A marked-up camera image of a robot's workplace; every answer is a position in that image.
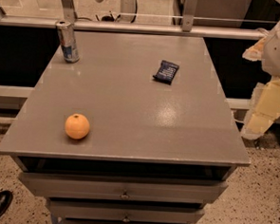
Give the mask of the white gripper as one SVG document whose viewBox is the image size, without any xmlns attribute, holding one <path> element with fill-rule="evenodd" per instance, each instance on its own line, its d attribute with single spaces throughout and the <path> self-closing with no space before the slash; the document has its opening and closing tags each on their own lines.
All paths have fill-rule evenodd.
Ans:
<svg viewBox="0 0 280 224">
<path fill-rule="evenodd" d="M 260 61 L 263 71 L 280 77 L 280 21 L 271 29 L 267 38 L 244 51 L 242 57 L 248 61 Z M 250 109 L 245 115 L 240 131 L 246 140 L 257 140 L 264 135 L 280 117 L 280 78 L 271 78 L 266 84 L 257 84 L 250 99 Z"/>
</svg>

